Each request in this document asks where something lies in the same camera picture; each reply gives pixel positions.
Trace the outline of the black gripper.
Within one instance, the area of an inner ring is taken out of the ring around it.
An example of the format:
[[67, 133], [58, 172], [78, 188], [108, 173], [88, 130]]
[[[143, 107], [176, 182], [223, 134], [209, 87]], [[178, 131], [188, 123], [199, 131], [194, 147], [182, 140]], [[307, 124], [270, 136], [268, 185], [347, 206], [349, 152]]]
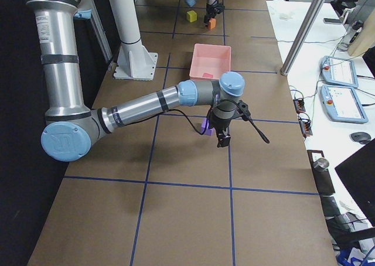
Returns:
[[217, 131], [218, 148], [225, 148], [230, 145], [231, 136], [226, 131], [236, 114], [237, 110], [235, 108], [222, 110], [219, 107], [215, 107], [212, 110], [210, 114], [210, 128], [214, 128]]
[[216, 16], [217, 15], [217, 5], [215, 4], [206, 4], [206, 14], [204, 16], [204, 23], [208, 24], [210, 20], [210, 16]]

